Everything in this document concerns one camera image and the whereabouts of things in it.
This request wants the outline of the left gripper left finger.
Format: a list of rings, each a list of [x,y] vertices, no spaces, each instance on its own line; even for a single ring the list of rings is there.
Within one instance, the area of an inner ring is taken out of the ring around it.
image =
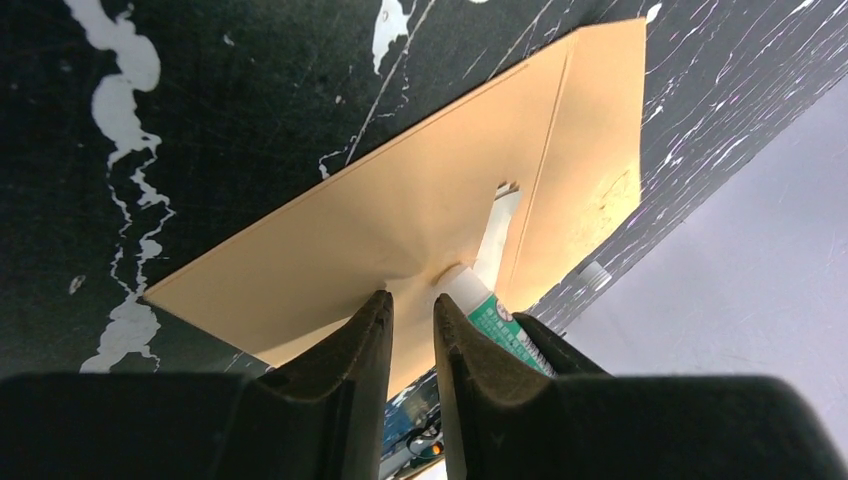
[[[22,375],[1,385],[5,479],[374,479],[393,299],[257,378]]]

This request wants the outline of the orange brown envelope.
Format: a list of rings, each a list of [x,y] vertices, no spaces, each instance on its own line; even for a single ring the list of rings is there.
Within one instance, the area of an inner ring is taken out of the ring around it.
[[[545,296],[641,202],[647,23],[581,27],[149,288],[153,305],[280,366],[372,295],[394,299],[388,391],[435,363],[433,286],[520,196],[495,285]]]

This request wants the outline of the beige letter paper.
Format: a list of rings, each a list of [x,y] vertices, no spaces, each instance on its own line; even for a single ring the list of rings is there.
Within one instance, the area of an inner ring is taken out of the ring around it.
[[[491,291],[495,290],[511,220],[522,198],[517,183],[502,184],[495,193],[486,229],[472,270]]]

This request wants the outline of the green white glue stick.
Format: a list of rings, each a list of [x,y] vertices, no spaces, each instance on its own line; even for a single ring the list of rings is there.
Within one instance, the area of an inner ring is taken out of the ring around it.
[[[524,328],[471,268],[462,264],[451,267],[438,279],[436,288],[449,295],[488,339],[536,371],[548,377],[556,375]]]

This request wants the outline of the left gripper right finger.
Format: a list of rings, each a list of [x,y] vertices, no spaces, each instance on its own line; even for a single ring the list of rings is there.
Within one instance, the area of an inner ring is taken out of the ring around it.
[[[767,376],[613,376],[521,314],[546,376],[480,333],[447,295],[433,310],[452,479],[843,479],[815,413]]]

